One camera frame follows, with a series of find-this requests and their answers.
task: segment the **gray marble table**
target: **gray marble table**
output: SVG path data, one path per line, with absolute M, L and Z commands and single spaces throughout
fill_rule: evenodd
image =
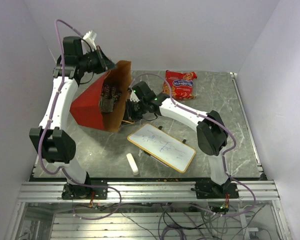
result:
M 165 76 L 165 71 L 132 71 L 132 77 L 142 73 L 155 73 Z M 201 111 L 219 112 L 225 126 L 233 133 L 237 140 L 237 147 L 228 152 L 226 162 L 229 172 L 237 178 L 259 177 L 256 155 L 252 147 L 248 128 L 243 116 L 240 101 L 236 88 L 229 73 L 197 71 L 197 79 L 194 80 L 193 92 L 196 99 L 182 101 L 181 103 Z M 141 77 L 149 87 L 159 94 L 162 91 L 163 80 L 152 76 Z M 78 97 L 89 84 L 80 86 L 75 97 Z M 152 119 L 152 114 L 145 118 Z M 210 176 L 208 157 L 199 149 L 197 134 L 189 127 L 167 117 L 159 117 L 151 122 L 152 125 L 163 126 L 162 130 L 169 135 L 182 141 L 196 150 L 192 162 L 185 173 L 177 172 L 171 167 L 166 167 L 152 157 L 141 153 L 140 149 L 127 140 L 127 136 L 135 132 L 140 126 L 148 123 L 142 120 L 135 124 L 124 125 L 116 133 L 105 132 L 92 128 L 79 126 L 69 114 L 66 132 L 75 140 L 77 150 L 76 158 L 81 166 L 86 169 L 90 177 L 95 178 L 203 178 Z M 233 142 L 228 137 L 228 146 Z M 139 168 L 139 175 L 134 176 L 126 154 L 132 153 L 136 165 Z M 40 166 L 35 168 L 34 177 L 62 178 L 58 173 L 51 176 L 43 172 Z

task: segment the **robotic arm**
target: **robotic arm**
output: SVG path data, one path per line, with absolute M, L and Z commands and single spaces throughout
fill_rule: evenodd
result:
M 38 128 L 31 128 L 29 136 L 33 146 L 38 152 L 39 141 L 47 126 L 48 120 L 51 121 L 49 128 L 44 136 L 42 143 L 42 158 L 55 167 L 63 167 L 73 180 L 79 184 L 91 185 L 89 174 L 80 166 L 75 158 L 76 143 L 65 132 L 67 119 L 74 95 L 78 90 L 80 81 L 85 73 L 100 74 L 111 69 L 116 65 L 108 59 L 101 51 L 99 46 L 94 43 L 96 34 L 88 32 L 83 40 L 87 53 L 83 54 L 82 39 L 80 37 L 69 36 L 63 39 L 65 79 L 57 101 L 54 97 L 62 82 L 61 57 L 53 71 L 53 90 L 47 111 L 39 124 Z M 227 144 L 228 134 L 218 125 L 184 109 L 176 107 L 167 94 L 156 95 L 149 86 L 141 81 L 132 87 L 131 99 L 126 102 L 124 119 L 133 121 L 140 120 L 142 115 L 149 112 L 159 116 L 175 119 L 193 129 L 197 133 L 199 148 L 208 155 L 211 179 L 218 186 L 218 192 L 224 193 L 230 184 L 228 176 L 222 162 L 222 153 Z M 224 125 L 220 115 L 216 111 L 210 113 L 194 110 L 188 106 L 178 103 L 185 109 L 197 112 L 203 116 L 208 116 L 220 124 Z M 52 119 L 49 119 L 52 106 L 55 111 Z M 67 179 L 70 196 L 73 198 L 89 197 L 91 188 L 80 186 L 71 179 Z

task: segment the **small whiteboard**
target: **small whiteboard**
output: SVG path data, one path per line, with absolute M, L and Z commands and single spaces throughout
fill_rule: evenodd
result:
M 127 139 L 180 173 L 187 170 L 196 154 L 195 149 L 151 124 L 143 125 Z

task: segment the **open cardboard box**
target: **open cardboard box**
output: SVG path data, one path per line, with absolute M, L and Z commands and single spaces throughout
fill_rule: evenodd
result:
M 128 87 L 132 82 L 131 62 L 121 60 L 113 70 L 106 72 L 91 84 L 70 107 L 75 121 L 84 127 L 117 132 L 125 114 L 126 101 L 130 96 Z M 113 112 L 101 113 L 99 101 L 103 84 L 116 85 L 122 92 L 115 103 Z

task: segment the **handwriting on whiteboard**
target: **handwriting on whiteboard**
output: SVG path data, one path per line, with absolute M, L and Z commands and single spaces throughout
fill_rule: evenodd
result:
M 182 157 L 185 156 L 185 154 L 186 154 L 185 152 L 180 151 L 179 149 L 176 149 L 173 145 L 170 145 L 169 141 L 164 141 L 161 136 L 155 134 L 154 132 L 152 132 L 150 130 L 147 130 L 147 131 L 150 133 L 150 135 L 148 135 L 148 136 L 142 135 L 142 140 L 144 142 L 151 142 L 153 145 L 156 145 L 158 147 L 160 153 L 169 152 L 169 151 L 173 150 L 173 151 L 178 152 L 178 154 L 176 156 L 177 159 L 182 160 Z

